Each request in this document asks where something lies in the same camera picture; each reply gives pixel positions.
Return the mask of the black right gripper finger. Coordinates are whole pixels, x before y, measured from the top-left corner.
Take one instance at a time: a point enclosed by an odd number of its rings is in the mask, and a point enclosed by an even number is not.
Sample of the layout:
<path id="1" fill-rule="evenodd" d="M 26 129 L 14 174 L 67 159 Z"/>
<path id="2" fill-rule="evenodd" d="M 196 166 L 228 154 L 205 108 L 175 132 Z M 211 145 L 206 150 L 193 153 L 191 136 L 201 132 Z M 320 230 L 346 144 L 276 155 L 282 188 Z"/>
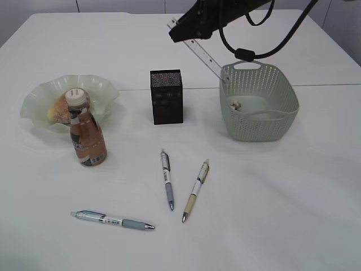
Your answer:
<path id="1" fill-rule="evenodd" d="M 170 30 L 169 36 L 174 42 L 192 39 L 208 40 L 212 36 L 212 32 L 206 25 L 201 24 L 199 20 L 188 18 L 184 20 L 179 19 Z"/>

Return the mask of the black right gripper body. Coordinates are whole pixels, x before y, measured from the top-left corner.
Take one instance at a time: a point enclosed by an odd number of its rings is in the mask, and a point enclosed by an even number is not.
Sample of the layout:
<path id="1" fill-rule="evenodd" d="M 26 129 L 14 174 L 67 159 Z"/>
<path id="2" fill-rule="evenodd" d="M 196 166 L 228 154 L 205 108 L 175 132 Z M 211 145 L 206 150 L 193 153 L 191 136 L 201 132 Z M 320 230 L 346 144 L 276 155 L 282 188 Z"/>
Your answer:
<path id="1" fill-rule="evenodd" d="M 196 1 L 180 19 L 199 20 L 213 34 L 220 26 L 224 27 L 267 3 L 269 1 Z"/>

